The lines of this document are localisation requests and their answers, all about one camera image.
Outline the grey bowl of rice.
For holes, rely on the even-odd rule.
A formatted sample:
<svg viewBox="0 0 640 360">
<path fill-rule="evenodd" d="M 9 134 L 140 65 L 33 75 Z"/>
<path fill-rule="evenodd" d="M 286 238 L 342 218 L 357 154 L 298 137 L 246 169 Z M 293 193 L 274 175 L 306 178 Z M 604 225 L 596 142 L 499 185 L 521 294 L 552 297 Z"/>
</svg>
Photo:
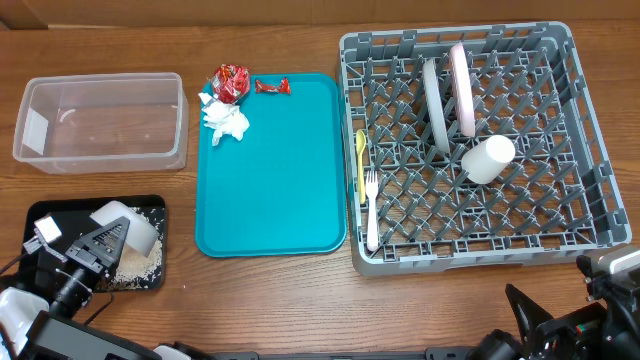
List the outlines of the grey bowl of rice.
<svg viewBox="0 0 640 360">
<path fill-rule="evenodd" d="M 101 226 L 106 226 L 121 217 L 129 221 L 125 244 L 142 256 L 148 257 L 159 233 L 144 217 L 119 201 L 111 201 L 90 215 L 90 218 Z"/>
</svg>

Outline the white napkin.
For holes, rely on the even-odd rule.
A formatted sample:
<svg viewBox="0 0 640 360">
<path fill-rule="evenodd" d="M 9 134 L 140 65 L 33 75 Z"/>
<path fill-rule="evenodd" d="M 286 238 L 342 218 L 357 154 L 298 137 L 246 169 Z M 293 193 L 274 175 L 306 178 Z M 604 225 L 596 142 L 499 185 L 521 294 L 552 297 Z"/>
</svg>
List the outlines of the white napkin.
<svg viewBox="0 0 640 360">
<path fill-rule="evenodd" d="M 212 145 L 217 146 L 225 135 L 230 135 L 237 141 L 241 141 L 250 123 L 240 111 L 240 107 L 217 100 L 208 93 L 200 92 L 198 96 L 203 105 L 204 126 L 214 130 Z"/>
</svg>

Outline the red snack wrapper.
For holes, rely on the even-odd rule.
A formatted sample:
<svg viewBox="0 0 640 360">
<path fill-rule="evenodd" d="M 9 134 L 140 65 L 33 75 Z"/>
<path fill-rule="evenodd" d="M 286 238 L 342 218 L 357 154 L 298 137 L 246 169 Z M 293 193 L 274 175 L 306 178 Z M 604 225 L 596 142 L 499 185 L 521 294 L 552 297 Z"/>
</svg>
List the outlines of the red snack wrapper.
<svg viewBox="0 0 640 360">
<path fill-rule="evenodd" d="M 213 96 L 226 104 L 235 104 L 250 90 L 250 70 L 248 67 L 222 64 L 210 79 Z"/>
</svg>

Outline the white round plate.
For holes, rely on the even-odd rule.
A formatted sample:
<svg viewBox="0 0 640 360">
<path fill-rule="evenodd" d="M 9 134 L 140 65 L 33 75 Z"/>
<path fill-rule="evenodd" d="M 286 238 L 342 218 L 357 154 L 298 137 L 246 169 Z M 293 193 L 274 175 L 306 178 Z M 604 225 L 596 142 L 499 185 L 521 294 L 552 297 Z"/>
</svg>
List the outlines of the white round plate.
<svg viewBox="0 0 640 360">
<path fill-rule="evenodd" d="M 435 70 L 436 65 L 434 59 L 426 60 L 422 68 L 424 92 L 435 146 L 439 151 L 449 154 L 450 147 L 447 128 L 439 91 L 438 77 Z"/>
</svg>

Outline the small red sauce packet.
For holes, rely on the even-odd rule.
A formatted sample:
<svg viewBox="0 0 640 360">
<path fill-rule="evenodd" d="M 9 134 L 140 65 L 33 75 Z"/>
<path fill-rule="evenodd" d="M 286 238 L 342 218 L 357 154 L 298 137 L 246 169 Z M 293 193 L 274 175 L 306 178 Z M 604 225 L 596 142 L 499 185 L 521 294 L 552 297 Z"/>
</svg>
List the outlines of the small red sauce packet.
<svg viewBox="0 0 640 360">
<path fill-rule="evenodd" d="M 278 84 L 267 84 L 260 79 L 256 79 L 254 85 L 256 93 L 291 94 L 289 79 L 286 77 L 283 77 Z"/>
</svg>

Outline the pink round plate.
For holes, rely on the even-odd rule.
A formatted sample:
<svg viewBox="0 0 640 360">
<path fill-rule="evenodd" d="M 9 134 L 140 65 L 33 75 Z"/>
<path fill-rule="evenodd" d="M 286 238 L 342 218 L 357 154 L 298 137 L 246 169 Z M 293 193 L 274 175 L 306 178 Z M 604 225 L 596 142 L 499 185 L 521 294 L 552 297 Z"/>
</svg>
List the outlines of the pink round plate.
<svg viewBox="0 0 640 360">
<path fill-rule="evenodd" d="M 456 99 L 456 114 L 460 124 L 460 131 L 464 136 L 475 136 L 475 110 L 473 93 L 467 66 L 466 54 L 461 42 L 452 46 L 449 52 L 451 78 L 454 97 Z"/>
</svg>

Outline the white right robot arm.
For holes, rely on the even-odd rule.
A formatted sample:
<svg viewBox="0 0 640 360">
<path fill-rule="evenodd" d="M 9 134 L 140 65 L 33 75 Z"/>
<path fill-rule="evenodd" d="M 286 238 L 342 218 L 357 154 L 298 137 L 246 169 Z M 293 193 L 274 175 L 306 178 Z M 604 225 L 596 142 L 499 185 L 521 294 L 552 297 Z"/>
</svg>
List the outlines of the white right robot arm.
<svg viewBox="0 0 640 360">
<path fill-rule="evenodd" d="M 553 317 L 515 286 L 505 288 L 520 338 L 496 329 L 468 359 L 637 359 L 639 357 L 639 249 L 617 246 L 580 255 L 588 305 Z"/>
</svg>

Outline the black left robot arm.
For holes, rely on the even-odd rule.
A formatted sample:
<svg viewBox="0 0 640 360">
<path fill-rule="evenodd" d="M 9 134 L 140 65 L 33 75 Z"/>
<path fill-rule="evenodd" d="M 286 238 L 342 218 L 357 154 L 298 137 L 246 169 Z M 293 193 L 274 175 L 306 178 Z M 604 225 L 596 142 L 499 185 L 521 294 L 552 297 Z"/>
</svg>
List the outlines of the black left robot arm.
<svg viewBox="0 0 640 360">
<path fill-rule="evenodd" d="M 130 221 L 119 217 L 76 239 L 60 253 L 51 244 L 62 236 L 54 218 L 34 222 L 34 235 L 15 258 L 45 251 L 61 262 L 53 271 L 53 298 L 8 287 L 1 292 L 3 359 L 158 359 L 159 354 L 124 338 L 73 320 L 95 288 L 113 275 Z"/>
</svg>

